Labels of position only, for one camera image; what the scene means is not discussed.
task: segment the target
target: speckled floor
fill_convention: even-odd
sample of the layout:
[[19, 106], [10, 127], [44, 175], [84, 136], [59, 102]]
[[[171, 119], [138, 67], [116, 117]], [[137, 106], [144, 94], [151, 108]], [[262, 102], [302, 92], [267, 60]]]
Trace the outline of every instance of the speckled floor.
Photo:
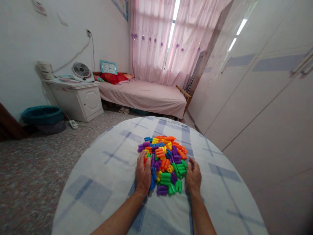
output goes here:
[[[121, 114], [119, 108], [83, 125], [98, 134], [111, 126], [140, 116]], [[186, 113], [182, 121], [194, 128]], [[96, 138], [88, 127], [59, 134], [0, 143], [2, 234], [50, 234], [52, 220], [65, 182], [74, 165]]]

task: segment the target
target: blue plaid tablecloth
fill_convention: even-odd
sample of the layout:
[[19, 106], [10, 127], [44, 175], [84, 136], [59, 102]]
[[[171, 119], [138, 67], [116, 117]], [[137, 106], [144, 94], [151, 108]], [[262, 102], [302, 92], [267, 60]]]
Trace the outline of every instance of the blue plaid tablecloth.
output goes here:
[[[112, 215], [135, 191], [138, 144], [157, 135], [175, 136], [187, 157], [199, 163], [201, 195], [217, 234], [267, 234], [249, 189], [227, 157], [196, 130], [159, 117], [123, 121], [90, 145], [65, 184], [52, 234], [88, 235]], [[193, 234], [189, 201], [184, 186], [182, 194], [171, 197], [150, 192], [128, 234]]]

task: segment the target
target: wardrobe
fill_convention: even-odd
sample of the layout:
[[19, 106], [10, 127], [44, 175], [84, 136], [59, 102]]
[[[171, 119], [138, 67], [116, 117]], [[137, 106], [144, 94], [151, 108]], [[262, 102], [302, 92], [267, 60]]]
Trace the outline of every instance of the wardrobe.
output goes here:
[[234, 0], [188, 107], [272, 234], [313, 221], [312, 47], [313, 1]]

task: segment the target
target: blue clock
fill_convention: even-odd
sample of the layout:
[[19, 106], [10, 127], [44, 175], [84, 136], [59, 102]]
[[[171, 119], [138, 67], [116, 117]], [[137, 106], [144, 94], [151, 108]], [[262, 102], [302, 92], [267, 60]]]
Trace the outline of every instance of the blue clock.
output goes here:
[[117, 75], [116, 63], [100, 60], [100, 67], [102, 73], [112, 73]]

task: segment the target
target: pile of colorful blocks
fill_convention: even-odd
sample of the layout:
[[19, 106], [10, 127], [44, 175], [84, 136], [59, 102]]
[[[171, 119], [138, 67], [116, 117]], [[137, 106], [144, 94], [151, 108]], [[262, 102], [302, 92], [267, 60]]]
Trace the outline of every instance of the pile of colorful blocks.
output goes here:
[[145, 137], [145, 142], [138, 145], [138, 152], [145, 151], [144, 166], [151, 158], [151, 185], [153, 190], [157, 185], [158, 195], [182, 193], [181, 179], [187, 172], [187, 150], [175, 142], [173, 136], [158, 135], [155, 138]]

